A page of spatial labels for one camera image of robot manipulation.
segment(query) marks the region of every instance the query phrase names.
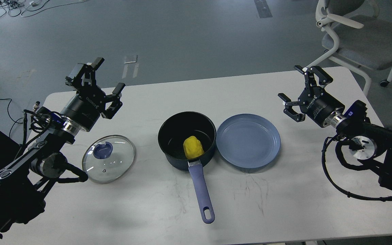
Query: glass pot lid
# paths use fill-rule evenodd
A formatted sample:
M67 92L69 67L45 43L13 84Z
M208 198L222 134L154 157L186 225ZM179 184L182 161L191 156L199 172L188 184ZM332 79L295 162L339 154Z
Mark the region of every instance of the glass pot lid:
M83 156L82 168L96 183L109 183L121 177L132 165L134 144L122 135L109 135L94 142Z

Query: concrete floor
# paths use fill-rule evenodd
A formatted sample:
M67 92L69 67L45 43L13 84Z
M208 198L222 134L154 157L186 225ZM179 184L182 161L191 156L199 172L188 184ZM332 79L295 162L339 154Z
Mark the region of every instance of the concrete floor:
M105 88L118 82L139 85L289 71L322 54L324 33L314 18L317 0L267 2L271 18L259 18L252 0L89 0L28 18L4 16L0 98L12 98L10 114L20 118L22 109L31 109L35 101L70 91L65 76L76 63L96 57L105 58L96 76ZM392 22L392 1L377 2L379 18ZM67 1L54 0L49 6L62 3ZM365 4L357 13L371 15L372 8ZM137 72L129 65L123 78L124 61L132 55L138 55ZM387 88L378 85L388 72L370 73L374 83L368 98L384 126L392 129L392 83ZM364 86L360 76L355 78ZM0 101L0 130L6 134L12 126L7 103ZM21 141L21 126L14 127L12 138ZM385 239L349 239L342 244L381 244L376 241ZM385 244L392 244L392 237L388 241Z

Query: saucepan handle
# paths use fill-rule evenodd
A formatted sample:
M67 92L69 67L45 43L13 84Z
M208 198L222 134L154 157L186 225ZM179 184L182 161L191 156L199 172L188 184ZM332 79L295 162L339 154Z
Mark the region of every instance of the saucepan handle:
M205 183L205 178L203 176L202 164L199 160L194 162L189 162L189 172L193 180L193 185L196 191L196 198L199 204L200 214L202 215L202 220L206 224L211 224L214 221L214 211L213 205L211 204L210 195L208 194L207 184ZM210 211L210 218L207 219L205 216L205 210Z

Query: yellow object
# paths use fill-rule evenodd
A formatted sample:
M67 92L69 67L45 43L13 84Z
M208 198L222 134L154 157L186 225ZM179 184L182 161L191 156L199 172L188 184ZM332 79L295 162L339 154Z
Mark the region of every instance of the yellow object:
M190 136L184 141L184 153L187 159L192 159L204 154L201 142L195 137Z

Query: blue plate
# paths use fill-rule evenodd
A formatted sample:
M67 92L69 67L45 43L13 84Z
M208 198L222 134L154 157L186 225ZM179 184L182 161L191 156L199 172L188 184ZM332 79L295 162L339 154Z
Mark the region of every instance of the blue plate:
M277 156L280 136L266 118L239 114L220 125L216 144L221 155L231 164L241 168L259 168Z

